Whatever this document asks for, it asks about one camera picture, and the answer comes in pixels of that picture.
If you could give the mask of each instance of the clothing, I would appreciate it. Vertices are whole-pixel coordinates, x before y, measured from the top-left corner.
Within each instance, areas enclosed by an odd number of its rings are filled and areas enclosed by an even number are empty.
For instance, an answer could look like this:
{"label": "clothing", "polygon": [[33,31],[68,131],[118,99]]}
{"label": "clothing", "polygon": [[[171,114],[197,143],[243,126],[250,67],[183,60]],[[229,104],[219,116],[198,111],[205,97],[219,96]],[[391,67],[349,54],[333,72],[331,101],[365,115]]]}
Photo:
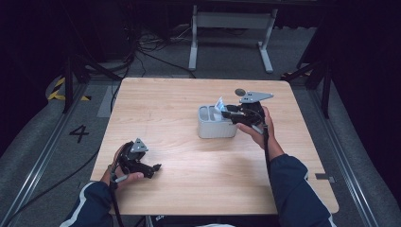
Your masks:
{"label": "clothing", "polygon": [[[287,154],[270,162],[270,185],[282,227],[336,226],[332,216],[307,182],[307,168]],[[112,197],[104,182],[88,183],[61,227],[109,227]]]}

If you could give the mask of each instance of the metal rail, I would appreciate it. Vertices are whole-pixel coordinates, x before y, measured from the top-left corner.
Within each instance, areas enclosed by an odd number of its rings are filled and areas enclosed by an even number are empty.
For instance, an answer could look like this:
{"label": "metal rail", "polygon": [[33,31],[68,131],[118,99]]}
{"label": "metal rail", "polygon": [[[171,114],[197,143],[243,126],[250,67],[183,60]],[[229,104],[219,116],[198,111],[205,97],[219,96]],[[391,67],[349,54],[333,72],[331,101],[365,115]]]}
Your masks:
{"label": "metal rail", "polygon": [[362,188],[359,185],[357,177],[352,170],[348,159],[342,149],[340,144],[340,140],[334,131],[334,128],[330,122],[330,120],[324,117],[323,111],[321,109],[321,102],[319,100],[319,95],[315,90],[309,90],[309,95],[312,99],[312,103],[314,104],[316,110],[318,110],[319,117],[324,125],[324,128],[328,134],[331,144],[334,148],[334,154],[336,156],[337,162],[339,164],[342,176],[345,179],[345,182],[348,186],[348,189],[351,193],[352,198],[354,199],[354,203],[360,213],[360,216],[365,224],[365,226],[378,226],[377,221],[375,219],[375,215],[372,212],[369,203],[366,200],[366,197],[362,191]]}
{"label": "metal rail", "polygon": [[[33,191],[35,190],[39,180],[41,179],[44,170],[47,167],[48,162],[50,161],[51,156],[54,153],[54,149],[59,142],[61,133],[67,124],[68,120],[70,119],[73,111],[78,105],[78,100],[84,95],[84,92],[87,88],[88,84],[79,84],[78,89],[74,95],[74,102],[71,108],[68,110],[67,113],[63,114],[59,119],[55,129],[53,130],[52,134],[50,135],[49,139],[47,140],[44,149],[42,150],[41,155],[39,156],[38,160],[36,161],[35,165],[29,172],[24,182],[24,185],[21,187],[20,192],[18,193],[17,197],[15,198],[14,202],[12,203],[11,207],[9,208],[8,212],[3,218],[3,221],[0,223],[0,227],[6,227],[6,223],[9,219],[16,213],[18,210],[23,207],[28,201],[30,196],[32,195]],[[9,227],[15,225],[18,220],[18,214],[10,223]]]}

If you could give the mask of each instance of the wooden table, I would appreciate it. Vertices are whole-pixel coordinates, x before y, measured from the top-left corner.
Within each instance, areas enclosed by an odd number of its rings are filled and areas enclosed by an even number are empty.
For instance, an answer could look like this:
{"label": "wooden table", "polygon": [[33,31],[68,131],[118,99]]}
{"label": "wooden table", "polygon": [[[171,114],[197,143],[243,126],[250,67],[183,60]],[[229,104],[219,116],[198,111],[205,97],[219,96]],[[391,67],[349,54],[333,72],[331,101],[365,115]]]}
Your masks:
{"label": "wooden table", "polygon": [[117,194],[124,215],[276,214],[264,151],[237,131],[233,138],[198,137],[198,108],[239,104],[236,88],[274,93],[262,100],[270,109],[283,150],[309,169],[309,183],[330,212],[339,210],[290,86],[285,81],[230,79],[124,79],[91,180],[98,181],[118,148],[140,138],[149,151],[142,163],[162,164]]}

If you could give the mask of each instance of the person's right hand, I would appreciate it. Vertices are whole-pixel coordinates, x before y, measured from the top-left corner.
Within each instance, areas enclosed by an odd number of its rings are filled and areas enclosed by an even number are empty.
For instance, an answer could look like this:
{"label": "person's right hand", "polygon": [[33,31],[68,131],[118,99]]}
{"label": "person's right hand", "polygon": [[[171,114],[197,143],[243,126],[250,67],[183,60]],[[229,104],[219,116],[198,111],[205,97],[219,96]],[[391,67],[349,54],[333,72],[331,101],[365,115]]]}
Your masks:
{"label": "person's right hand", "polygon": [[[265,112],[265,116],[266,116],[265,117],[265,122],[268,125],[269,138],[274,138],[274,126],[273,126],[273,122],[272,122],[271,117],[270,117],[269,110],[265,106],[262,106],[262,108],[263,108],[263,111]],[[260,148],[265,148],[265,145],[263,143],[263,139],[264,138],[263,138],[262,134],[260,134],[259,132],[257,132],[253,128],[248,127],[248,126],[246,126],[244,124],[241,124],[241,123],[237,123],[236,126],[238,127],[239,130],[249,134],[251,136],[251,138],[254,140],[254,142],[259,145]]]}

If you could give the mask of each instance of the person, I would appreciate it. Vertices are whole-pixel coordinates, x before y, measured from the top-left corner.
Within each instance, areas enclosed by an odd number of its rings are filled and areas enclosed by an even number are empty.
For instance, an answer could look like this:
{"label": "person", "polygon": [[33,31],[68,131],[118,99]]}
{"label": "person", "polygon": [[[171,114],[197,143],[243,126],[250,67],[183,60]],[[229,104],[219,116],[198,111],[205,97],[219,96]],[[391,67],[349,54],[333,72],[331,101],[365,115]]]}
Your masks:
{"label": "person", "polygon": [[[262,108],[269,132],[267,145],[270,160],[270,186],[280,225],[283,227],[336,226],[329,210],[307,182],[306,166],[297,158],[284,153],[274,136],[274,126],[269,110],[264,106]],[[260,148],[265,148],[262,134],[241,123],[237,123],[236,126],[239,130],[249,134]],[[116,173],[117,177],[123,175],[119,168]],[[118,183],[118,188],[143,177],[142,173],[132,173],[127,180]],[[99,182],[85,185],[73,211],[67,216],[61,227],[111,226],[113,219],[109,214],[112,203],[109,183],[110,171],[106,170]]]}

